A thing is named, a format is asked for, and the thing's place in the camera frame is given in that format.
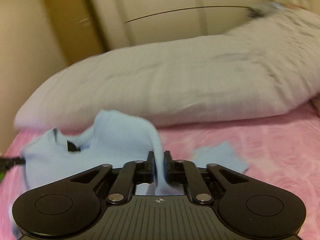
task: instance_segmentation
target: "door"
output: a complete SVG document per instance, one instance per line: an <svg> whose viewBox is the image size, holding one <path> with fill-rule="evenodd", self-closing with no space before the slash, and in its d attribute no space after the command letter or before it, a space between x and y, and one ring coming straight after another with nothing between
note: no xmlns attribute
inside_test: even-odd
<svg viewBox="0 0 320 240"><path fill-rule="evenodd" d="M43 0L61 49L73 64L105 52L86 0Z"/></svg>

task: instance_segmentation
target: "black object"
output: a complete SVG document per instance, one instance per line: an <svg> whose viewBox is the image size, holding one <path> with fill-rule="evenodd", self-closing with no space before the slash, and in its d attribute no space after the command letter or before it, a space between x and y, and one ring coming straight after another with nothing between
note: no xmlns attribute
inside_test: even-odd
<svg viewBox="0 0 320 240"><path fill-rule="evenodd" d="M25 163L26 163L26 160L20 157L16 157L16 158L0 157L0 172L6 172L15 165L22 165Z"/></svg>
<svg viewBox="0 0 320 240"><path fill-rule="evenodd" d="M296 195L216 164L173 161L168 151L164 166L185 195L134 195L136 184L154 181L153 152L24 193L12 208L20 240L300 239L306 208Z"/></svg>

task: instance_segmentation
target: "metal pin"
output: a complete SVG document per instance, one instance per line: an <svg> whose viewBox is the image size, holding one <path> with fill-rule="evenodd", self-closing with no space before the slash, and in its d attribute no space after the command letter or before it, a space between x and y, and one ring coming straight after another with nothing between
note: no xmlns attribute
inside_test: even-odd
<svg viewBox="0 0 320 240"><path fill-rule="evenodd" d="M211 200L212 197L209 194L202 193L202 194L198 194L196 196L196 199L199 201L205 202L205 201Z"/></svg>
<svg viewBox="0 0 320 240"><path fill-rule="evenodd" d="M124 196L119 194L119 193L115 193L115 194L111 194L108 199L110 201L114 201L114 202L118 202L118 201L121 201L123 200Z"/></svg>

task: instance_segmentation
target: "green object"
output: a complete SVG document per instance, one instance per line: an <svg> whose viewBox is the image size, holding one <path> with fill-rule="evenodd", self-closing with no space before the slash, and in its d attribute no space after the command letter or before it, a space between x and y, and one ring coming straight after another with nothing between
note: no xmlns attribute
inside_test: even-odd
<svg viewBox="0 0 320 240"><path fill-rule="evenodd" d="M0 182L2 181L2 179L4 178L5 176L5 172L0 172Z"/></svg>

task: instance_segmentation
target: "patterned bedding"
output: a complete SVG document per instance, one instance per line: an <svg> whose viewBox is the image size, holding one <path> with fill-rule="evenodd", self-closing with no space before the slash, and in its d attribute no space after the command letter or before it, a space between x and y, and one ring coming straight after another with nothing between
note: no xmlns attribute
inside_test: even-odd
<svg viewBox="0 0 320 240"><path fill-rule="evenodd" d="M183 125L159 133L164 150L170 150L174 159L189 159L194 149L227 140L250 165L246 175L287 189L304 201L307 219L299 235L304 240L320 239L320 118L311 105L281 116ZM6 155L18 155L40 134L21 131ZM20 178L21 170L15 167L0 185L1 240L14 240L8 208L20 192Z"/></svg>

